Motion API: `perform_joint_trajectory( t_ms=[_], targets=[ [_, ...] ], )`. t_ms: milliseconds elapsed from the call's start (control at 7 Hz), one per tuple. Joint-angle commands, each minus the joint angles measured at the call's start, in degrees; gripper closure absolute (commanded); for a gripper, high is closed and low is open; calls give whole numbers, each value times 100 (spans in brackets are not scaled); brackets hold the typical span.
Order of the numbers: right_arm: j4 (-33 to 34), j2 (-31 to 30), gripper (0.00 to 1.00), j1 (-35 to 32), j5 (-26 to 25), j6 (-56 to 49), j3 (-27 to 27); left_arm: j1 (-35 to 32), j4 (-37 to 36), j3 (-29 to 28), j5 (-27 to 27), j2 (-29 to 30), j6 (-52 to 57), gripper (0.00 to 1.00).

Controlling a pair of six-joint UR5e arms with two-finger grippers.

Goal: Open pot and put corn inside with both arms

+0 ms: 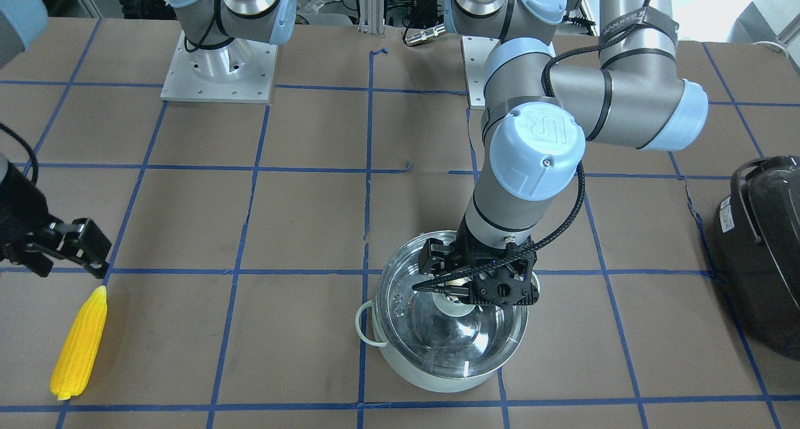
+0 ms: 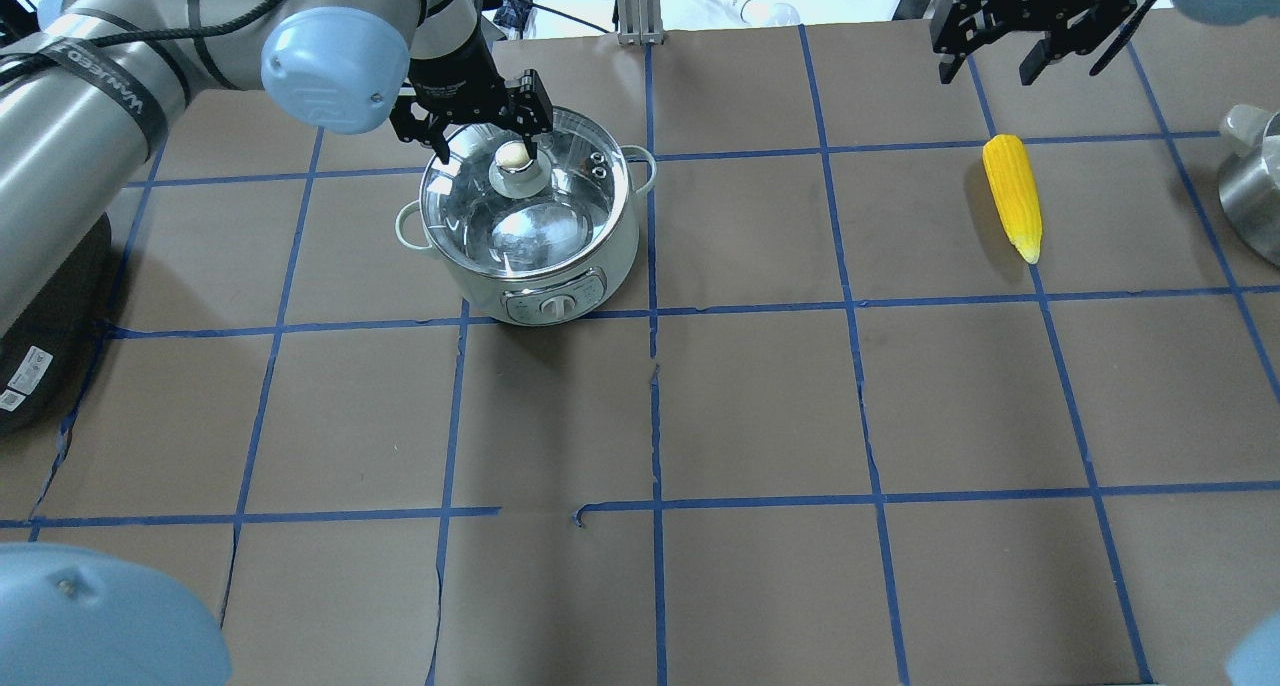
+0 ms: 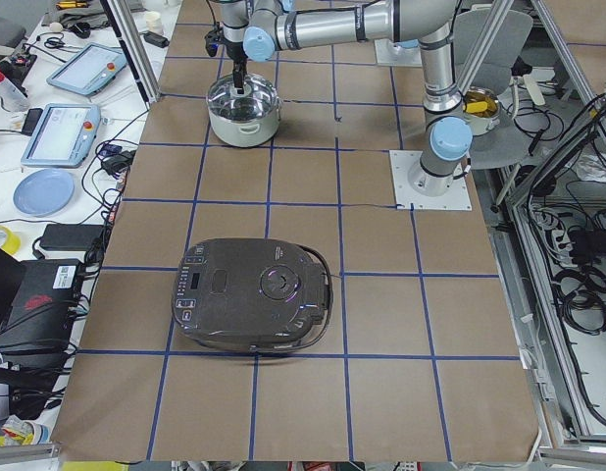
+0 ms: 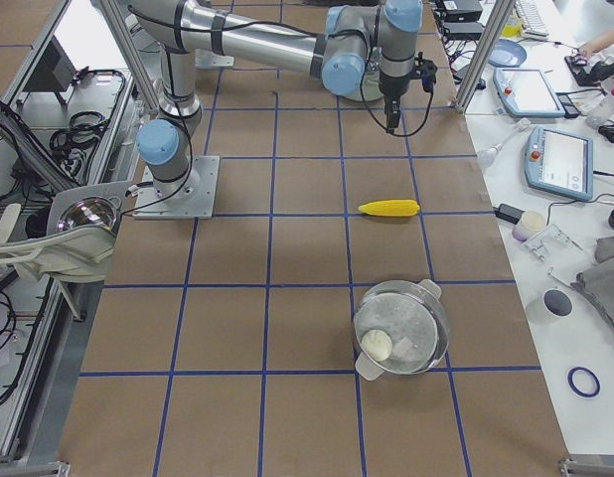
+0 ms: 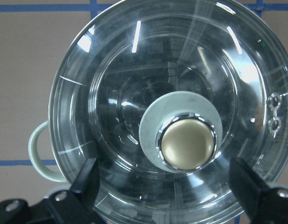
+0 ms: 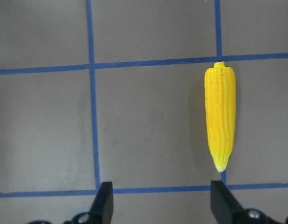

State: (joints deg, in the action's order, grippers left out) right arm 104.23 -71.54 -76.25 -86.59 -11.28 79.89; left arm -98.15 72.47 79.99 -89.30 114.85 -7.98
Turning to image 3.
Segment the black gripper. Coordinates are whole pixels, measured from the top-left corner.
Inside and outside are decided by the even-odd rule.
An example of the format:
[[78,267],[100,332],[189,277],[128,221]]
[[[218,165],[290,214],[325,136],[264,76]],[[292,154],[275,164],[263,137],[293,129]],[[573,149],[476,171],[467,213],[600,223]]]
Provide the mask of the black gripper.
[[245,80],[247,76],[247,55],[243,49],[244,32],[248,27],[248,20],[244,19],[238,25],[228,25],[222,21],[223,43],[227,49],[227,55],[232,61],[232,79],[235,90],[242,94],[245,90]]

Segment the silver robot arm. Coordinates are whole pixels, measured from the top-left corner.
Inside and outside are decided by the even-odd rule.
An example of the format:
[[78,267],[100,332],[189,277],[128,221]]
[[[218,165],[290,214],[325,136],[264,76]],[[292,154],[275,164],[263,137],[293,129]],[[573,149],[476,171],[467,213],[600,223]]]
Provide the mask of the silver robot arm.
[[417,193],[438,197],[455,179],[473,140],[463,119],[463,94],[455,79],[452,1],[369,1],[343,8],[298,10],[291,1],[223,1],[216,41],[233,61],[232,90],[248,92],[248,61],[279,51],[347,43],[372,43],[378,64],[421,66],[428,144],[407,181]]

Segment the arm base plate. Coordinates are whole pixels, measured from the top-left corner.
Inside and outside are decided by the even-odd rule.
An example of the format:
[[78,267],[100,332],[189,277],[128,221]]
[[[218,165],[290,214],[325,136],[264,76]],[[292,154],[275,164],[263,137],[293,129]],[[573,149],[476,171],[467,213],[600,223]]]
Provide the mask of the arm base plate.
[[421,151],[389,151],[395,206],[400,210],[471,211],[461,166],[450,176],[434,177],[422,168],[421,155]]
[[393,43],[389,39],[375,41],[376,60],[380,66],[420,68],[422,60],[418,40]]

